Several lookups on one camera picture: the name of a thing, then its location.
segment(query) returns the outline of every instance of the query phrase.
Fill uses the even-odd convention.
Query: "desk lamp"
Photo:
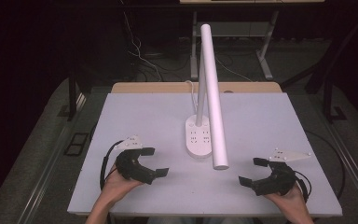
[[[211,27],[201,26],[200,75],[197,114],[186,120],[187,152],[195,159],[213,154],[215,170],[228,169],[225,130],[217,84]],[[208,96],[210,118],[203,116],[205,93]]]

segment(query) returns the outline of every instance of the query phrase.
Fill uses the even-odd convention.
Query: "gray carpet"
[[[216,56],[225,66],[217,65],[220,81],[244,81],[244,78],[229,72],[247,76],[253,81],[263,81],[261,69],[256,62],[255,49],[260,42],[243,39],[235,43],[225,41],[216,43]],[[282,82],[298,72],[310,67],[324,54],[329,43],[327,41],[274,41],[266,56],[274,81]],[[165,81],[184,81],[189,79],[188,54],[183,54],[179,60],[156,59],[160,73]],[[156,81],[158,79],[154,68],[140,65],[134,81]],[[324,172],[333,188],[338,193],[341,188],[342,173],[340,163],[334,150],[325,141],[334,144],[334,139],[326,128],[324,119],[320,116],[321,96],[307,95],[303,88],[307,79],[300,80],[286,91],[297,112],[301,124],[306,130],[307,137],[322,165]],[[36,124],[24,149],[0,189],[0,223],[84,223],[84,217],[70,215],[66,212],[73,189],[76,184],[85,150],[79,157],[62,155],[74,133],[92,134],[92,129],[98,121],[106,94],[111,87],[95,87],[86,95],[85,104],[76,114],[76,118],[68,122],[66,118],[57,116],[62,107],[68,105],[66,81],[54,92],[46,106],[44,114]],[[345,146],[351,152],[358,164],[358,113],[348,103],[345,95],[338,89],[334,91],[334,105],[339,106],[347,116],[347,120],[336,121],[333,128],[343,139]],[[45,188],[40,188],[43,181]],[[40,192],[35,199],[33,190]],[[32,212],[21,216],[28,201],[34,202]],[[317,223],[358,223],[358,189],[348,176],[345,189],[339,199],[343,208],[343,217],[321,218]],[[284,223],[284,218],[262,218],[263,223]]]

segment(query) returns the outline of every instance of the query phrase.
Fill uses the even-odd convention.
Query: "person's right hand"
[[[285,195],[273,193],[264,195],[264,197],[273,201],[290,222],[295,224],[313,223],[297,184]]]

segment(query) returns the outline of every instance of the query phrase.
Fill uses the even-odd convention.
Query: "hand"
[[[125,179],[118,173],[115,165],[110,171],[111,174],[106,178],[103,190],[92,207],[86,223],[104,223],[110,208],[116,202],[124,198],[135,187],[143,185],[140,181]]]
[[[273,201],[290,222],[295,224],[313,223],[305,205],[302,192],[297,184],[283,196],[278,193],[264,196]]]

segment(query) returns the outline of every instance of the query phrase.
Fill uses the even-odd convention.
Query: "power strip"
[[[197,127],[196,118],[193,115],[186,120],[187,152],[194,159],[204,159],[212,154],[211,126],[209,119],[202,116],[202,123]]]

